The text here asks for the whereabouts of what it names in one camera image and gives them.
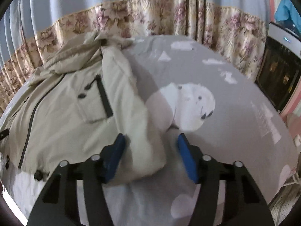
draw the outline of floral curtain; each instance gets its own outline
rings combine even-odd
[[[0,114],[30,77],[76,34],[92,30],[122,37],[158,34],[187,35],[217,51],[252,81],[258,73],[266,39],[266,24],[232,7],[201,0],[120,0],[64,16],[23,45],[0,72]]]

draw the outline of jacket zipper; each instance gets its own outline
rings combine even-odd
[[[24,148],[23,148],[23,151],[22,151],[22,155],[21,155],[21,159],[20,159],[20,163],[19,163],[19,166],[18,166],[18,169],[21,169],[22,167],[22,164],[23,164],[23,160],[24,160],[24,155],[25,155],[25,152],[26,152],[26,149],[27,149],[27,145],[28,145],[28,141],[29,141],[29,136],[30,136],[30,132],[31,132],[31,127],[33,125],[33,118],[34,118],[34,115],[36,113],[36,110],[39,106],[39,104],[41,103],[41,101],[55,88],[57,87],[57,85],[63,80],[63,78],[65,77],[66,74],[64,74],[62,76],[62,78],[47,92],[45,93],[41,99],[37,102],[36,106],[34,107],[33,109],[33,112],[30,116],[30,120],[29,120],[29,126],[28,126],[28,132],[27,132],[27,137],[26,137],[26,141],[25,141],[25,145],[24,145]]]
[[[29,99],[29,97],[27,97],[27,98],[23,101],[23,104],[25,104],[25,102],[26,102],[28,99]],[[19,112],[19,110],[22,108],[22,106],[21,106],[19,109],[16,110],[16,112],[12,115],[11,118],[9,118],[9,120],[11,120],[11,119]]]

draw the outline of black button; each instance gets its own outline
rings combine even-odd
[[[5,163],[5,168],[8,169],[9,168],[9,156],[6,156],[6,163]]]
[[[40,170],[37,170],[33,177],[35,180],[41,181],[43,179],[43,173]]]
[[[87,86],[85,86],[85,90],[89,90],[91,88],[91,84],[88,84]]]
[[[84,93],[81,93],[78,95],[78,98],[85,98],[85,97],[86,97],[86,94],[84,94]]]

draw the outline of metal screw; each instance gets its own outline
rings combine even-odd
[[[211,161],[212,158],[211,158],[210,155],[203,155],[202,159],[203,159],[204,161]]]
[[[243,167],[243,163],[241,161],[234,162],[234,165],[237,167]]]
[[[100,155],[92,155],[91,160],[98,161],[100,159]]]
[[[67,166],[68,165],[68,161],[61,161],[60,162],[60,167],[65,167],[65,166]]]

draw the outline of jacket sleeve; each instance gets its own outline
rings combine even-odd
[[[130,64],[118,48],[108,46],[103,48],[102,66],[113,117],[118,131],[127,137],[127,149],[115,178],[129,182],[151,175],[165,165],[166,156],[159,132],[138,95]]]

